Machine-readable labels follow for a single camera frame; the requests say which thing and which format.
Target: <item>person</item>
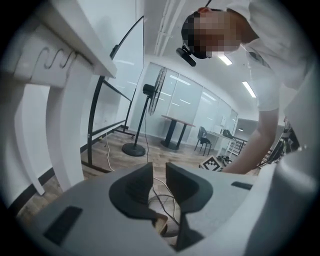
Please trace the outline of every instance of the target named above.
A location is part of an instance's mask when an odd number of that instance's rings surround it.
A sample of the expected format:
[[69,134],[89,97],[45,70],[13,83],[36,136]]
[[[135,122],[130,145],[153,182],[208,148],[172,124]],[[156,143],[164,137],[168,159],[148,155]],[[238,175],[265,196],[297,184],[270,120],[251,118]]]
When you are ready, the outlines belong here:
[[258,126],[226,173],[246,174],[271,148],[277,131],[280,87],[298,89],[312,55],[306,37],[288,11],[272,0],[238,0],[226,11],[201,7],[185,20],[184,45],[197,58],[230,53],[242,45],[257,97]]

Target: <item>black fan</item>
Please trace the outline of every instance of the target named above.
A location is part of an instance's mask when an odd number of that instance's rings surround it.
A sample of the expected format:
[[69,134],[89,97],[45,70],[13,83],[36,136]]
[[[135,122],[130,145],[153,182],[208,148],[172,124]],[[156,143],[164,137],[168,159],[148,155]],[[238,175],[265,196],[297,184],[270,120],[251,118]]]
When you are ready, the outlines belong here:
[[141,115],[138,131],[137,131],[136,136],[135,136],[135,141],[134,141],[134,143],[126,143],[126,144],[124,144],[122,146],[122,151],[125,154],[129,155],[129,156],[142,157],[142,156],[144,156],[146,154],[145,148],[143,146],[141,146],[141,145],[137,145],[139,132],[140,132],[140,129],[141,129],[142,122],[144,120],[144,116],[145,116],[145,113],[146,113],[146,109],[147,109],[147,106],[148,106],[149,99],[151,99],[150,105],[149,105],[149,111],[148,111],[150,116],[153,115],[155,110],[156,110],[157,103],[158,103],[159,96],[160,96],[160,93],[161,93],[161,90],[162,90],[162,86],[163,86],[164,81],[165,81],[166,74],[167,74],[167,69],[165,67],[163,67],[160,70],[159,75],[158,75],[158,77],[156,79],[155,86],[152,86],[152,85],[149,85],[149,84],[145,84],[143,86],[142,92],[143,92],[143,94],[146,95],[146,100],[145,100],[145,104],[144,104],[144,107],[143,107],[143,111],[142,111],[142,115]]

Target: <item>wooden floor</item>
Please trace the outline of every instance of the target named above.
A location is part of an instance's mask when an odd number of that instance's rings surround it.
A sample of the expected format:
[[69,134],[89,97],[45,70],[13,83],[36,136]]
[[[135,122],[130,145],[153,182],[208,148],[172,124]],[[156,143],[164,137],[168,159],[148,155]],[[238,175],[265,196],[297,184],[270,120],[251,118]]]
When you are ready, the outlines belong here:
[[[110,152],[109,152],[109,162],[112,169],[117,171],[118,169],[127,168],[133,165],[143,164],[147,162],[147,154],[141,157],[132,157],[126,155],[122,152],[121,148],[123,144],[133,142],[129,135],[125,135],[122,133],[112,133],[107,137]],[[153,176],[163,182],[166,182],[166,163],[173,162],[176,164],[187,165],[191,167],[197,168],[199,163],[206,159],[207,156],[202,156],[202,152],[199,153],[199,147],[196,151],[194,151],[194,146],[189,145],[181,145],[180,149],[177,151],[170,150],[168,148],[163,147],[160,144],[160,140],[158,138],[147,136],[148,146],[146,143],[146,138],[141,135],[138,138],[138,144],[143,146],[148,151],[148,161],[153,163]],[[216,154],[217,152],[211,150],[210,154]],[[106,138],[97,142],[92,147],[92,162],[95,166],[104,168],[106,170],[110,170],[107,160],[108,155],[108,146]],[[88,161],[87,151],[81,154],[81,159],[84,161]],[[93,170],[89,167],[82,166],[83,175],[85,179],[90,179],[91,177],[104,175],[104,173]],[[160,181],[155,180],[153,182],[153,187],[158,195],[170,195],[168,189],[164,184]],[[57,181],[57,178],[53,176],[44,186],[45,194],[43,196],[39,196],[35,194],[27,204],[21,209],[18,213],[17,218],[23,223],[28,224],[32,217],[37,214],[43,207],[45,207],[50,202],[54,201],[57,197],[59,197],[63,191],[60,188],[60,185]],[[162,209],[160,203],[154,198],[155,194],[150,192],[149,198],[150,204],[149,207],[155,210],[158,213],[165,214]],[[175,216],[176,220],[179,222],[180,217],[180,209],[179,206],[176,205],[176,210],[174,214],[174,204],[173,199],[167,196],[161,196],[161,201],[164,204],[166,211],[171,215]],[[173,220],[169,218],[168,221],[168,233],[174,234],[178,231],[178,226],[174,223]],[[165,238],[169,244],[175,244],[177,237]]]

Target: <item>chair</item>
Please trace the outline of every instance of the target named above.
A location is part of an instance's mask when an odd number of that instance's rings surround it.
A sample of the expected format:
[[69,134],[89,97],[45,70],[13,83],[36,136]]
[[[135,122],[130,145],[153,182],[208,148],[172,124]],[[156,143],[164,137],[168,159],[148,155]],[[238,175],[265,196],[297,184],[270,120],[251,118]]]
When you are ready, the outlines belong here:
[[200,142],[201,148],[200,148],[199,152],[202,150],[202,147],[205,144],[205,148],[204,148],[204,152],[203,152],[203,155],[205,155],[206,149],[207,149],[207,145],[209,144],[210,148],[209,148],[209,151],[208,151],[208,154],[207,154],[209,156],[212,144],[211,144],[211,141],[206,138],[207,134],[208,133],[207,133],[206,129],[204,127],[200,126],[200,129],[199,129],[199,132],[198,132],[198,142],[196,143],[194,151],[196,151],[198,143]]

